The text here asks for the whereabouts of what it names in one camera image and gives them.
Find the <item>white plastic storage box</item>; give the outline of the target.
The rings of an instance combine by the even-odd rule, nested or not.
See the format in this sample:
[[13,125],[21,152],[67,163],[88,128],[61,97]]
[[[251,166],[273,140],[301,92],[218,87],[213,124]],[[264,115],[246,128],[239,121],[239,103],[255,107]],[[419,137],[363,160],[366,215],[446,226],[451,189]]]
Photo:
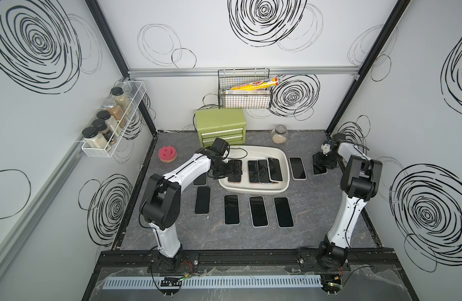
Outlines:
[[[228,178],[219,179],[223,189],[231,193],[242,193],[249,195],[277,195],[285,192],[289,187],[291,176],[289,174],[289,163],[285,153],[274,147],[256,145],[238,145],[230,149],[229,159],[242,161],[242,176],[239,183],[229,182]],[[279,161],[282,174],[282,181],[275,183],[251,183],[249,179],[248,161],[258,161],[268,158],[275,158]]]

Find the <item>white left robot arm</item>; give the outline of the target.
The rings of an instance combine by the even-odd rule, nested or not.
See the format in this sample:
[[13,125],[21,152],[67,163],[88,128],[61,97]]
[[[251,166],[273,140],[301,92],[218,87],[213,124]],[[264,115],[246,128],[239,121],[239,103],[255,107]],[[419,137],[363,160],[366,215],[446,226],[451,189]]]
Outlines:
[[221,138],[208,147],[197,150],[176,169],[164,175],[153,174],[148,179],[139,215],[153,230],[157,241],[158,259],[172,269],[179,266],[182,244],[175,223],[180,214],[182,192],[202,174],[212,173],[213,179],[241,175],[233,159],[228,159],[230,145]]

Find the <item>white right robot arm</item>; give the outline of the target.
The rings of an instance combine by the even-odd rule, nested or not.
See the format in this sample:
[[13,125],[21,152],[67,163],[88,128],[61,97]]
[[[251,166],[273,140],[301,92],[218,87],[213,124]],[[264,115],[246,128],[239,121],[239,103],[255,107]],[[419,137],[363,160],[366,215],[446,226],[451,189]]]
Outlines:
[[358,146],[337,133],[313,155],[313,174],[320,175],[345,163],[340,181],[340,209],[330,231],[320,243],[316,260],[324,270],[344,266],[350,250],[351,236],[366,204],[379,189],[383,163],[364,153]]

